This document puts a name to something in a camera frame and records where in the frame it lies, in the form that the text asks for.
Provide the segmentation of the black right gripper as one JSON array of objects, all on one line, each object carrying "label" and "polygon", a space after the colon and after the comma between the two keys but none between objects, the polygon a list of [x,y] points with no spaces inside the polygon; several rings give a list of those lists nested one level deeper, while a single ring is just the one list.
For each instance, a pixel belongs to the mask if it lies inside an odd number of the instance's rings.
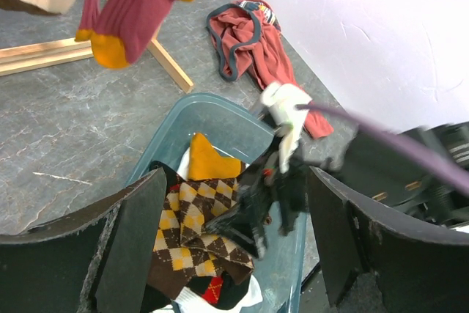
[{"label": "black right gripper", "polygon": [[237,204],[206,222],[204,231],[231,240],[252,257],[263,259],[268,248],[265,224],[272,204],[276,202],[280,210],[280,235],[288,235],[298,216],[308,210],[307,176],[312,166],[321,169],[322,162],[293,156],[288,171],[282,173],[277,155],[258,158],[238,177]]}]

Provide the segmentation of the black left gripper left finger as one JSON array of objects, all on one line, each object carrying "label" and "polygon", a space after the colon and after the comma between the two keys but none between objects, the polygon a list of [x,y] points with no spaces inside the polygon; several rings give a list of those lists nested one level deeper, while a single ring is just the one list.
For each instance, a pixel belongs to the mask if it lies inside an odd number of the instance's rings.
[{"label": "black left gripper left finger", "polygon": [[166,194],[153,170],[73,213],[1,236],[2,312],[139,312]]}]

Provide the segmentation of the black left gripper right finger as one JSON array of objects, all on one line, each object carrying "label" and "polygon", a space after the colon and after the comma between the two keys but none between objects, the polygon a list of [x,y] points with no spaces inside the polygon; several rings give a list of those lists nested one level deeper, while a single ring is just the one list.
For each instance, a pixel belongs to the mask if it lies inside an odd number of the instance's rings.
[{"label": "black left gripper right finger", "polygon": [[308,196],[331,306],[370,276],[388,312],[468,311],[468,234],[400,213],[322,171],[309,172]]}]

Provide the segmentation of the brown argyle sock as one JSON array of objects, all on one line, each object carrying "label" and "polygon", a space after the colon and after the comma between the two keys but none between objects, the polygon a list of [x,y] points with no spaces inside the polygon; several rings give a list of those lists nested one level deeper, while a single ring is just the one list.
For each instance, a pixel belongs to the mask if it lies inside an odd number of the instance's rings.
[{"label": "brown argyle sock", "polygon": [[194,277],[228,273],[240,284],[254,269],[251,256],[224,237],[181,244],[178,234],[178,229],[160,229],[159,223],[147,278],[147,284],[167,298],[175,299]]},{"label": "brown argyle sock", "polygon": [[181,244],[197,238],[210,242],[218,236],[206,223],[237,203],[237,179],[186,181],[170,187],[160,219],[160,229],[178,229]]}]

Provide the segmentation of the mustard yellow sock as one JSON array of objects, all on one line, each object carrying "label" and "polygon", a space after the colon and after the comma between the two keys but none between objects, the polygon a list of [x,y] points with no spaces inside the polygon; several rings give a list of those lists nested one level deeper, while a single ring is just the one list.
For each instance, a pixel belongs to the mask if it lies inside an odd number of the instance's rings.
[{"label": "mustard yellow sock", "polygon": [[220,155],[202,133],[193,136],[189,151],[189,180],[233,178],[239,176],[245,168],[242,161]]}]

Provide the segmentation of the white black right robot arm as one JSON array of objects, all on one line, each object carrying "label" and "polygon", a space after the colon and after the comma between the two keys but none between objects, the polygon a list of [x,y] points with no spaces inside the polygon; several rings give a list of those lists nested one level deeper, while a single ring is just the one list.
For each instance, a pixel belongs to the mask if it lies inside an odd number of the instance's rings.
[{"label": "white black right robot arm", "polygon": [[277,203],[278,231],[287,236],[296,218],[307,213],[306,177],[318,168],[347,187],[401,213],[445,227],[468,222],[468,192],[459,192],[447,177],[429,165],[434,153],[452,169],[468,173],[468,126],[441,125],[413,128],[386,142],[359,130],[347,145],[343,162],[332,169],[331,160],[307,161],[301,141],[292,145],[286,128],[276,132],[270,146],[238,178],[237,204],[204,224],[210,235],[232,240],[257,259],[263,258],[267,214]]}]

